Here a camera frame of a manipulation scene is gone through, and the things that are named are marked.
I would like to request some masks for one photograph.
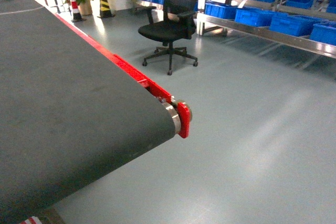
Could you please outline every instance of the chair base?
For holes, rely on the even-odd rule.
[[[147,66],[147,60],[152,59],[152,58],[156,58],[162,55],[169,55],[169,71],[167,72],[167,74],[169,76],[172,75],[173,70],[172,70],[172,59],[173,59],[173,55],[180,55],[182,57],[188,58],[188,59],[192,59],[195,60],[193,66],[197,67],[198,66],[198,58],[192,55],[187,54],[187,48],[186,47],[173,47],[173,43],[169,43],[169,47],[156,47],[154,54],[147,56],[143,59],[142,65],[143,66]]]

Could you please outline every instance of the chair armrest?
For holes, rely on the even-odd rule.
[[[193,16],[196,14],[193,10],[190,10],[188,12],[179,13],[177,16],[185,21],[185,24],[187,25],[187,39],[191,39],[191,36],[193,34]]]
[[[143,9],[147,12],[149,24],[154,24],[152,10],[156,9],[156,6],[145,6]]]
[[[188,18],[188,17],[192,17],[195,14],[196,14],[196,12],[194,12],[193,10],[190,10],[188,12],[179,13],[177,16],[179,18]]]

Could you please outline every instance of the red conveyor frame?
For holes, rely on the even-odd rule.
[[[55,16],[60,19],[66,26],[68,26],[72,31],[74,31],[78,36],[84,39],[88,44],[96,48],[102,55],[116,64],[119,68],[129,74],[135,81],[137,81],[141,86],[146,88],[153,96],[158,98],[160,101],[164,100],[167,103],[172,104],[172,96],[166,90],[161,88],[156,82],[149,79],[142,72],[136,69],[134,66],[130,65],[127,61],[122,59],[120,56],[111,53],[97,41],[95,41],[92,37],[85,34],[83,31],[75,27],[74,25],[68,23],[65,19],[60,17],[58,14]],[[179,102],[177,107],[175,108],[177,113],[180,116],[181,120],[181,130],[179,135],[182,138],[186,138],[189,136],[189,127],[191,121],[191,111],[189,107],[184,102]]]

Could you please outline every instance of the traffic cone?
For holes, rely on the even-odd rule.
[[[70,0],[70,1],[72,7],[72,22],[79,22],[86,20],[85,18],[82,18],[82,16],[80,15],[76,0]]]
[[[98,18],[110,18],[115,16],[111,13],[111,9],[107,0],[100,0],[99,14],[100,15],[98,16]]]

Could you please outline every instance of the black and yellow striped post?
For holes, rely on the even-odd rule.
[[[100,15],[98,18],[110,18],[114,17],[111,13],[111,9],[107,0],[100,0]]]

